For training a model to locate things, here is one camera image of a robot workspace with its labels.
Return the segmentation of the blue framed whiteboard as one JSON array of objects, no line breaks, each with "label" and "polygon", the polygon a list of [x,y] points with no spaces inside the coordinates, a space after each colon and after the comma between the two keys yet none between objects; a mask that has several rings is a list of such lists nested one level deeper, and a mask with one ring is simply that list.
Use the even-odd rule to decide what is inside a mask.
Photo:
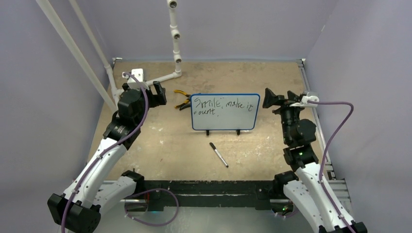
[{"label": "blue framed whiteboard", "polygon": [[235,131],[255,128],[258,93],[193,94],[190,97],[191,126],[196,131]]}]

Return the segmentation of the white whiteboard marker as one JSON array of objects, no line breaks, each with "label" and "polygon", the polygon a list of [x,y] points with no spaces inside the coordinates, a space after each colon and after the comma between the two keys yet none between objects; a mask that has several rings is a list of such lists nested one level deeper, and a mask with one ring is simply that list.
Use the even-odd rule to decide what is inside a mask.
[{"label": "white whiteboard marker", "polygon": [[220,161],[224,164],[224,166],[226,168],[229,168],[228,163],[226,162],[226,160],[222,157],[222,155],[219,153],[219,151],[217,150],[216,146],[210,142],[209,145],[212,147],[212,149],[214,150],[214,152],[216,153],[216,155],[218,156],[218,158],[220,159]]}]

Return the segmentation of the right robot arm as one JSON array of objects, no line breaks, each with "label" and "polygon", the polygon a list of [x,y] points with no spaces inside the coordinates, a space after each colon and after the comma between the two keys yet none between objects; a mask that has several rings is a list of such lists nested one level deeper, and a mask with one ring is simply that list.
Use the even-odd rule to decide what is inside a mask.
[{"label": "right robot arm", "polygon": [[284,159],[290,171],[274,176],[274,194],[287,197],[293,207],[302,213],[315,233],[366,233],[363,222],[357,222],[345,209],[324,175],[326,154],[332,139],[327,141],[321,160],[316,156],[311,144],[316,140],[316,125],[308,119],[300,119],[305,108],[318,105],[347,105],[349,113],[340,123],[331,138],[346,123],[354,111],[353,104],[346,101],[320,101],[317,94],[304,92],[300,95],[292,91],[287,96],[277,95],[265,89],[262,107],[278,108],[273,114],[280,115],[283,132]]}]

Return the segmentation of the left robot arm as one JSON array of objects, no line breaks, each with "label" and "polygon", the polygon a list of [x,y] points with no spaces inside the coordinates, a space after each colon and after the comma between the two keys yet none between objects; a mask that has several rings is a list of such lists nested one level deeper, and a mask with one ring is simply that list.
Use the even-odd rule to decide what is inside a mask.
[{"label": "left robot arm", "polygon": [[102,216],[121,199],[143,196],[144,177],[130,170],[106,188],[101,186],[114,165],[139,136],[149,108],[167,103],[166,89],[157,81],[153,86],[156,94],[137,83],[123,84],[124,92],[120,96],[118,110],[112,115],[92,159],[62,194],[49,197],[49,211],[62,231],[92,233]]}]

